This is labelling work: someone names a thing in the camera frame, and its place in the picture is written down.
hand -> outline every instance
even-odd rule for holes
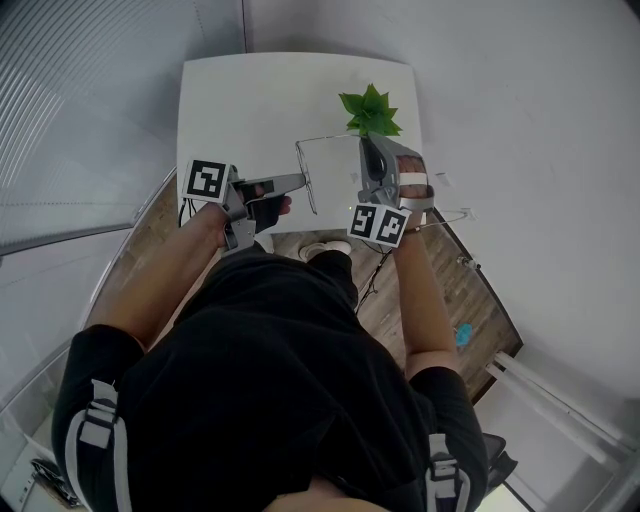
[[[398,172],[422,172],[427,170],[424,168],[424,162],[421,158],[412,156],[400,156],[398,157]],[[407,199],[422,199],[427,197],[426,185],[402,185],[400,187],[400,197],[406,197]],[[406,230],[417,228],[422,222],[422,212],[413,212],[407,221]]]
[[[255,192],[258,197],[262,197],[264,195],[264,189],[262,185],[255,186]],[[238,191],[240,195],[240,199],[243,199],[242,192]],[[285,196],[282,201],[282,206],[280,207],[280,215],[286,215],[291,211],[291,198],[289,196]],[[194,220],[198,219],[196,222],[201,222],[204,225],[204,228],[208,233],[214,232],[216,233],[216,241],[218,243],[218,247],[225,247],[226,241],[224,238],[224,226],[228,222],[229,217],[224,212],[222,207],[217,203],[207,203],[205,204],[194,216]]]

black t-shirt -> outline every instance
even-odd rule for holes
[[[429,368],[407,383],[334,283],[294,260],[225,265],[147,355],[112,327],[77,334],[53,423],[63,471],[91,379],[119,393],[134,510],[257,511],[314,474],[355,498],[424,510],[415,497],[435,432],[470,477],[469,510],[485,492],[486,449],[461,378]]]

table top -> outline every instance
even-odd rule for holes
[[[318,53],[255,53],[186,62],[180,93],[178,205],[190,159],[235,165],[243,179],[300,172],[296,141],[357,134],[340,93],[364,94],[373,83],[397,107],[403,131],[393,140],[422,152],[418,101],[410,66]],[[301,143],[317,215],[306,190],[289,194],[291,213],[270,232],[346,228],[361,189],[357,137]]]

white shoe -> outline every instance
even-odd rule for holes
[[[264,252],[267,254],[273,254],[275,252],[273,249],[273,237],[269,233],[258,233],[253,239],[262,246]]]
[[[351,254],[351,244],[342,240],[336,240],[333,242],[315,243],[302,247],[298,251],[298,256],[302,261],[309,261],[314,256],[317,256],[321,252],[325,251],[340,251],[347,256]]]

person's right arm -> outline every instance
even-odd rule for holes
[[[400,158],[400,172],[426,172],[418,159]],[[426,187],[402,187],[403,197],[426,196]],[[412,215],[407,229],[416,227],[421,215]],[[442,292],[436,281],[427,248],[420,233],[406,234],[393,251],[400,285],[400,313],[406,348],[405,374],[410,380],[420,370],[457,367],[456,343]]]

